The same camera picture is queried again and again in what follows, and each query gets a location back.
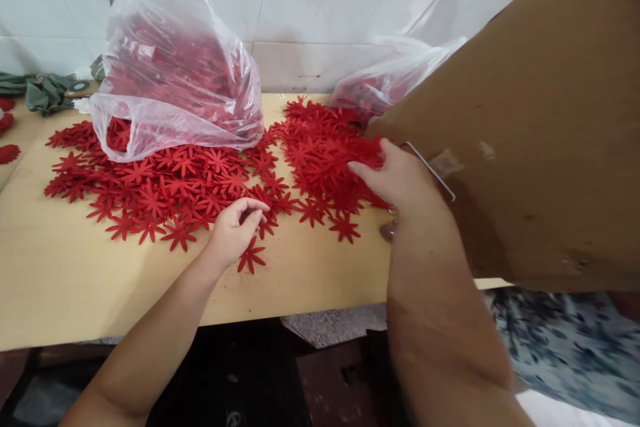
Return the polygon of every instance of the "dark floor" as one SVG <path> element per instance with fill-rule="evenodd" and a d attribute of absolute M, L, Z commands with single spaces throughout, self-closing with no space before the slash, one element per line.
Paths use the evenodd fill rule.
<path fill-rule="evenodd" d="M 367 383 L 367 376 L 363 374 L 362 339 L 317 350 L 289 330 L 286 330 L 286 336 L 297 357 L 314 426 L 387 425 L 378 420 L 381 413 L 379 407 L 376 408 L 375 395 Z M 25 367 L 32 372 L 86 361 L 101 362 L 112 349 L 113 346 L 105 345 L 64 344 L 0 353 L 0 412 L 14 389 L 15 398 L 18 391 L 25 388 L 22 385 L 27 377 L 23 374 Z"/>

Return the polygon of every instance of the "clear plastic bag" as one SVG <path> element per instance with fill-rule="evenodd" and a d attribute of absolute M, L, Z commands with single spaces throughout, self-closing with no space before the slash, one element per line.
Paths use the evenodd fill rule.
<path fill-rule="evenodd" d="M 342 79 L 331 94 L 329 106 L 358 109 L 360 123 L 367 127 L 372 117 L 382 115 L 406 97 L 466 41 L 459 38 L 432 47 L 407 37 L 381 39 L 378 44 L 393 45 L 396 56 Z"/>
<path fill-rule="evenodd" d="M 106 77 L 89 101 L 109 159 L 188 143 L 245 149 L 261 139 L 258 68 L 207 0 L 115 0 L 107 38 Z M 107 145 L 112 117 L 131 121 L 126 151 Z"/>

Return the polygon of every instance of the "pile of red felt flowers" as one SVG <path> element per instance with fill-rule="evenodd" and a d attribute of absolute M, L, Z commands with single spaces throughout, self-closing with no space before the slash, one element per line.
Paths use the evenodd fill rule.
<path fill-rule="evenodd" d="M 2 133 L 13 125 L 13 114 L 9 113 L 15 105 L 13 99 L 0 98 L 0 109 L 2 110 L 2 118 L 0 118 L 0 136 Z M 0 146 L 0 165 L 10 163 L 18 158 L 20 149 L 17 145 Z"/>
<path fill-rule="evenodd" d="M 338 232 L 338 240 L 353 243 L 357 224 L 352 216 L 368 202 L 376 207 L 388 205 L 347 167 L 357 160 L 371 167 L 381 166 L 379 142 L 364 139 L 353 125 L 353 111 L 327 109 L 303 99 L 289 102 L 285 121 L 265 130 L 257 147 L 241 153 L 233 149 L 182 145 L 164 149 L 143 161 L 115 163 L 100 148 L 91 122 L 56 131 L 47 145 L 74 147 L 53 166 L 54 179 L 45 195 L 60 195 L 69 202 L 91 194 L 87 217 L 96 222 L 109 220 L 107 232 L 112 239 L 127 239 L 128 234 L 141 233 L 139 242 L 156 236 L 178 244 L 186 251 L 187 242 L 196 239 L 192 233 L 209 229 L 218 213 L 234 200 L 249 196 L 271 207 L 267 222 L 261 224 L 259 236 L 273 235 L 279 214 L 303 213 L 300 222 L 325 225 Z M 113 119 L 109 127 L 109 146 L 125 150 L 130 125 Z M 275 174 L 275 157 L 270 150 L 278 145 L 284 160 L 293 168 L 295 184 L 303 200 L 291 197 L 291 187 Z M 249 187 L 250 179 L 257 177 Z M 253 273 L 254 263 L 264 265 L 256 254 L 256 239 L 243 254 L 239 271 L 246 265 Z"/>

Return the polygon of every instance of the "red felt scrap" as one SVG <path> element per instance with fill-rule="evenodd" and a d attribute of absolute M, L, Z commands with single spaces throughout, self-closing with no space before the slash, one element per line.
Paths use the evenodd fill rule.
<path fill-rule="evenodd" d="M 0 98 L 0 109 L 2 111 L 9 111 L 15 107 L 15 101 L 9 98 Z"/>
<path fill-rule="evenodd" d="M 0 147 L 0 165 L 11 163 L 20 155 L 20 147 L 17 145 L 2 145 Z"/>
<path fill-rule="evenodd" d="M 13 114 L 5 113 L 5 115 L 0 119 L 0 133 L 3 133 L 6 129 L 13 125 Z"/>

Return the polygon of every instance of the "cardboard flap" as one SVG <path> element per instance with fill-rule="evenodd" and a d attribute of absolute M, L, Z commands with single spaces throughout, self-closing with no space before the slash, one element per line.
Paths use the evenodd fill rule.
<path fill-rule="evenodd" d="M 446 150 L 477 277 L 640 289 L 640 0 L 514 0 L 369 134 Z"/>

